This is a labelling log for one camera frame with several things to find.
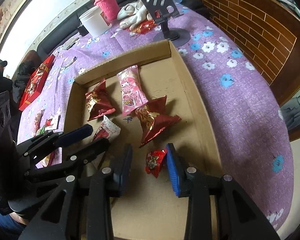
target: brown cushion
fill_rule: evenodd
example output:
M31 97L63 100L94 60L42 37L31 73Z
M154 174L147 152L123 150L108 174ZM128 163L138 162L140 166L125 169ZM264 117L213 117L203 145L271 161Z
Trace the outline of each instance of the brown cushion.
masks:
M33 61L35 68L38 68L41 65L41 63L42 63L42 60L40 59L38 53L35 50L30 50L25 55L25 57L22 59L21 63L23 63L23 62L25 62L27 60Z

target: blue jeans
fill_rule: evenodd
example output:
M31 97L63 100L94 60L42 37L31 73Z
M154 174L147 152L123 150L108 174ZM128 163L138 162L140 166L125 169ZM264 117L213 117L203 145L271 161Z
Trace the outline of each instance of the blue jeans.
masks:
M10 215L0 214L0 227L11 240L17 240L26 226L13 220Z

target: white wall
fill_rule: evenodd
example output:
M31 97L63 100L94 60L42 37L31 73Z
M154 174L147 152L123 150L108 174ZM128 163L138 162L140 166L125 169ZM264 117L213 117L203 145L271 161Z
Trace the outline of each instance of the white wall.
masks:
M13 76L19 62L42 30L75 0L32 0L9 33L0 53L7 60L4 76Z

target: pink snack package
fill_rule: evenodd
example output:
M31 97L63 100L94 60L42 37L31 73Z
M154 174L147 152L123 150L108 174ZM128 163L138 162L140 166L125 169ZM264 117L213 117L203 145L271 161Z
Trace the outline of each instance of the pink snack package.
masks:
M122 92L122 115L130 114L148 102L141 90L138 66L134 65L117 74Z

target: white bucket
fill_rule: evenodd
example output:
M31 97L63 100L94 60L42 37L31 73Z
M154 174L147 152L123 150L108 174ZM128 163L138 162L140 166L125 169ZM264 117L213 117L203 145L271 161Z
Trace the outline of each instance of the white bucket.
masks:
M79 19L94 38L105 33L112 26L111 22L99 6L95 6L86 11L79 17Z

